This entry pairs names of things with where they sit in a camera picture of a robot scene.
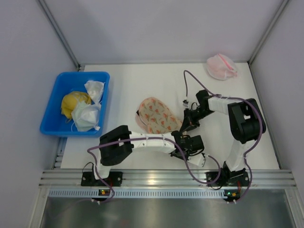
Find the floral mesh bra laundry bag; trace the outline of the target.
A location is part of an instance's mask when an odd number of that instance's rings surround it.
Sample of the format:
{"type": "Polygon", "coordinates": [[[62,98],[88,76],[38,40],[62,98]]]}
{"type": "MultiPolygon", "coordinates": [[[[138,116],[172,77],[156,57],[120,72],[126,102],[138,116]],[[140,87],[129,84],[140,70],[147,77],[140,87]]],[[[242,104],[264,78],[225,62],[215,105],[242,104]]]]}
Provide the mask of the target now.
{"type": "Polygon", "coordinates": [[[146,98],[141,102],[135,119],[144,131],[151,134],[179,131],[182,125],[182,121],[169,107],[155,97],[146,98]]]}

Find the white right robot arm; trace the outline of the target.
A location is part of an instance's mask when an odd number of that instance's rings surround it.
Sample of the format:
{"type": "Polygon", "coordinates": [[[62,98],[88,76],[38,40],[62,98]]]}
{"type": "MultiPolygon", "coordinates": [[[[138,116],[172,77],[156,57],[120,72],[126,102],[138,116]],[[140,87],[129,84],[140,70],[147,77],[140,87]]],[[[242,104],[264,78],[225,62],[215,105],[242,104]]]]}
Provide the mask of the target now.
{"type": "Polygon", "coordinates": [[[255,99],[221,97],[207,90],[196,94],[198,106],[186,108],[180,132],[189,132],[200,126],[200,120],[218,112],[228,116],[230,131],[234,138],[230,154],[220,171],[207,173],[208,186],[249,186],[250,172],[246,156],[258,144],[266,131],[266,124],[255,99]]]}

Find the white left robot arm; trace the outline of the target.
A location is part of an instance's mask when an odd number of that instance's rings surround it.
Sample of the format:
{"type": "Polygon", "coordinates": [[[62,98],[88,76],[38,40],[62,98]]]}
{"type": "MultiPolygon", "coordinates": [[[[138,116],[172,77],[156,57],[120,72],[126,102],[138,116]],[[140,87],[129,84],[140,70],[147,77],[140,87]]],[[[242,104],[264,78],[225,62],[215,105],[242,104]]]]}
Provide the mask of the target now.
{"type": "Polygon", "coordinates": [[[136,152],[162,152],[179,159],[202,154],[204,144],[198,136],[190,137],[179,131],[159,134],[143,134],[129,130],[127,125],[121,125],[99,138],[99,154],[93,168],[94,178],[106,179],[111,167],[122,163],[136,152]]]}

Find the pink mesh laundry pouch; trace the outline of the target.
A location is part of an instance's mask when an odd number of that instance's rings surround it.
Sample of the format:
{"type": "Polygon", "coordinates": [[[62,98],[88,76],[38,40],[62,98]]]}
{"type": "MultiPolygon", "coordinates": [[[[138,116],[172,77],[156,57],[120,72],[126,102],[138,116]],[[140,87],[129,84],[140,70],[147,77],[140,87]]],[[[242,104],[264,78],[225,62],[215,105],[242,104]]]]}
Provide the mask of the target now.
{"type": "Polygon", "coordinates": [[[236,64],[223,54],[216,54],[207,59],[207,72],[217,80],[225,81],[238,76],[236,64]]]}

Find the yellow bra in bin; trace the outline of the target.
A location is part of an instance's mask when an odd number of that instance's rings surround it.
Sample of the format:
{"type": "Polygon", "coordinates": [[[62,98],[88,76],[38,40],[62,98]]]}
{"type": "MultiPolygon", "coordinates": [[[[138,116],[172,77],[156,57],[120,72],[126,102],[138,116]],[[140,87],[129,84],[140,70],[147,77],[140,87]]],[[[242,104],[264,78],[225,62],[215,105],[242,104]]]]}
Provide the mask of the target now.
{"type": "Polygon", "coordinates": [[[87,93],[80,91],[73,91],[65,95],[61,102],[61,114],[67,119],[72,119],[72,111],[82,101],[86,104],[91,104],[91,97],[87,93]]]}

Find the blue plastic bin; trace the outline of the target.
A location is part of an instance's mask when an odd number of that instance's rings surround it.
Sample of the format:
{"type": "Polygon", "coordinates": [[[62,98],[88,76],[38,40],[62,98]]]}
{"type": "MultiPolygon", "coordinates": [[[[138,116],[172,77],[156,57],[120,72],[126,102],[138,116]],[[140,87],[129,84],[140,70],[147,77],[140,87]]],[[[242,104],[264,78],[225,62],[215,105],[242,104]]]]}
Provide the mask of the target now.
{"type": "Polygon", "coordinates": [[[58,137],[88,137],[98,138],[102,135],[104,119],[109,95],[110,75],[107,72],[64,72],[57,76],[41,125],[40,132],[45,135],[58,137]],[[73,122],[66,122],[66,117],[61,114],[61,102],[65,95],[73,92],[85,92],[85,83],[89,80],[104,83],[104,92],[101,97],[101,111],[97,131],[91,129],[87,132],[79,132],[73,122]]]}

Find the aluminium mounting rail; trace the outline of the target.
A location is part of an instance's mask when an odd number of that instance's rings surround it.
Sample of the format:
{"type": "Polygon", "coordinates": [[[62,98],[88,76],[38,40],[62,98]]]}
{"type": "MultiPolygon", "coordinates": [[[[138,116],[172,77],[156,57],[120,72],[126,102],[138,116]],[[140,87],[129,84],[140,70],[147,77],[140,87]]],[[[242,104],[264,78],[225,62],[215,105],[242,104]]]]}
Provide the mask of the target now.
{"type": "MultiPolygon", "coordinates": [[[[200,185],[187,170],[120,170],[121,187],[125,188],[195,188],[200,185]]],[[[294,189],[296,182],[289,170],[253,170],[251,187],[254,189],[294,189]]],[[[39,187],[78,187],[81,170],[46,170],[42,172],[39,187]]]]}

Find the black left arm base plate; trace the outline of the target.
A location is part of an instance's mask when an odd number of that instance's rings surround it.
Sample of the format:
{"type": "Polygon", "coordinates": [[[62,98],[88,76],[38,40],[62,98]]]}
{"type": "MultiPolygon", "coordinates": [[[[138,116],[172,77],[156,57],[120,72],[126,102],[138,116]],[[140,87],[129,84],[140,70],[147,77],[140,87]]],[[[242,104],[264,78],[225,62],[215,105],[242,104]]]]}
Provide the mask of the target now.
{"type": "MultiPolygon", "coordinates": [[[[104,179],[111,187],[120,187],[122,180],[123,173],[119,171],[111,171],[109,177],[104,179]]],[[[80,185],[84,187],[106,186],[99,178],[95,179],[92,171],[83,172],[80,185]]]]}

